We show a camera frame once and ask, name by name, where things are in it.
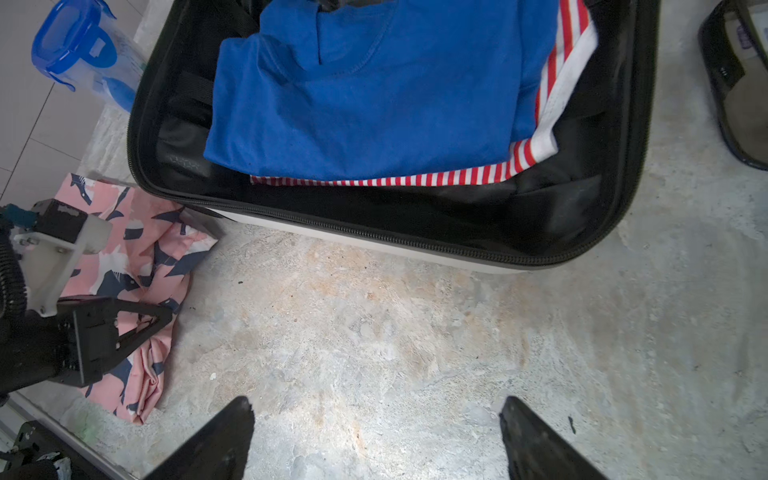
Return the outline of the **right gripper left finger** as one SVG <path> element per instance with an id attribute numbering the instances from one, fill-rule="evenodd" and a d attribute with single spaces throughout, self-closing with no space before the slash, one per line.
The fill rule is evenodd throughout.
<path id="1" fill-rule="evenodd" d="M 254 423 L 248 398 L 234 398 L 145 479 L 243 479 Z"/>

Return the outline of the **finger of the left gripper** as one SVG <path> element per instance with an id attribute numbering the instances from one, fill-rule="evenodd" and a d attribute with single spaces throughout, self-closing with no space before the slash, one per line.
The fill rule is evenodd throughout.
<path id="1" fill-rule="evenodd" d="M 120 333 L 116 338 L 115 350 L 110 354 L 110 367 L 115 368 L 155 334 L 167 327 L 173 320 L 173 311 L 165 305 L 119 299 L 113 299 L 112 303 L 116 315 L 129 313 L 136 314 L 138 317 L 138 323 L 135 327 L 125 333 Z"/>

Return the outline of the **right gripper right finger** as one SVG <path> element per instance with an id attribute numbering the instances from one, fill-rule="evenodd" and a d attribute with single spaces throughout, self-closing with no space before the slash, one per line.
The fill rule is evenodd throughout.
<path id="1" fill-rule="evenodd" d="M 506 399 L 499 420 L 510 479 L 607 479 L 520 398 Z"/>

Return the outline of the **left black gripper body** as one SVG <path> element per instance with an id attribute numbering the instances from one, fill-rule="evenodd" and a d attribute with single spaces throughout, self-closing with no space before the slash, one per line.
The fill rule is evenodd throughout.
<path id="1" fill-rule="evenodd" d="M 45 381 L 85 387 L 117 364 L 117 307 L 113 299 L 66 298 L 57 313 L 30 311 L 10 322 L 1 342 L 1 394 Z"/>

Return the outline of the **pink shark print garment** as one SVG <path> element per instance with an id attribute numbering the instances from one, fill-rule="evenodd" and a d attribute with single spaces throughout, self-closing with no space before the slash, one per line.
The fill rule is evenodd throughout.
<path id="1" fill-rule="evenodd" d="M 81 257 L 64 296 L 112 297 L 179 313 L 193 269 L 217 242 L 180 204 L 77 174 L 62 182 L 55 197 L 112 226 L 106 247 Z M 122 420 L 144 424 L 165 389 L 172 337 L 172 326 L 164 327 L 83 388 L 84 396 Z"/>

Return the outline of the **blue t-shirt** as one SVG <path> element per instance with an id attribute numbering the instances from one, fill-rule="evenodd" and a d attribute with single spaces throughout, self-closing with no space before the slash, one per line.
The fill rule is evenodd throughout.
<path id="1" fill-rule="evenodd" d="M 535 128 L 555 1 L 273 1 L 220 46 L 204 150 L 262 177 L 339 181 L 506 160 Z"/>

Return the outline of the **red white striped shirt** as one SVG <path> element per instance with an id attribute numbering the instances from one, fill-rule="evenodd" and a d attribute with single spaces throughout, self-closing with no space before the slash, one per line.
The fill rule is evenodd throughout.
<path id="1" fill-rule="evenodd" d="M 252 177 L 253 185 L 343 187 L 445 187 L 498 184 L 554 156 L 558 152 L 554 126 L 591 56 L 598 33 L 585 2 L 561 1 L 556 44 L 542 69 L 535 98 L 535 130 L 531 137 L 511 144 L 509 158 L 498 164 L 412 176 L 368 180 L 317 181 L 281 177 Z"/>

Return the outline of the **clear toiletry pouch black trim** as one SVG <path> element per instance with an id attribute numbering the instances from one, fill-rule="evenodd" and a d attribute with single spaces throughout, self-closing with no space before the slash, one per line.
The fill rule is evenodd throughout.
<path id="1" fill-rule="evenodd" d="M 721 136 L 742 163 L 767 169 L 767 3 L 721 1 L 698 43 Z"/>

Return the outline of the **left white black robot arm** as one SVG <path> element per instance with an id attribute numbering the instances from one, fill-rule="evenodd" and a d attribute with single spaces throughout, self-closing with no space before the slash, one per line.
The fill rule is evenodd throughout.
<path id="1" fill-rule="evenodd" d="M 1 209 L 1 399 L 45 381 L 86 387 L 168 326 L 166 306 L 104 295 L 64 297 L 111 224 L 55 199 Z"/>

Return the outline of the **clear container with blue lid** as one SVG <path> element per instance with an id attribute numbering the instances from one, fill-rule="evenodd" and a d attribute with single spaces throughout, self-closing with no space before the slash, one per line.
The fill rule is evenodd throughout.
<path id="1" fill-rule="evenodd" d="M 58 2 L 34 37 L 34 67 L 72 92 L 89 91 L 130 112 L 146 58 L 104 1 Z"/>

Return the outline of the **black and white open suitcase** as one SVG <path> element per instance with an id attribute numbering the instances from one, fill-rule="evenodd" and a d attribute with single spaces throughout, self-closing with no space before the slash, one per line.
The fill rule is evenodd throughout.
<path id="1" fill-rule="evenodd" d="M 535 163 L 521 145 L 508 167 L 427 186 L 271 186 L 206 161 L 221 42 L 256 31 L 259 1 L 172 4 L 131 111 L 130 171 L 147 192 L 240 223 L 295 230 L 478 271 L 568 262 L 622 220 L 637 190 L 654 94 L 660 5 L 569 4 L 597 48 L 554 126 L 558 151 Z"/>

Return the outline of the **aluminium mounting rail frame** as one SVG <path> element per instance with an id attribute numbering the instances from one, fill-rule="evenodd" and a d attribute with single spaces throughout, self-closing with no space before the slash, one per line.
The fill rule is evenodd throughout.
<path id="1" fill-rule="evenodd" d="M 3 479 L 133 479 L 19 393 L 1 397 Z"/>

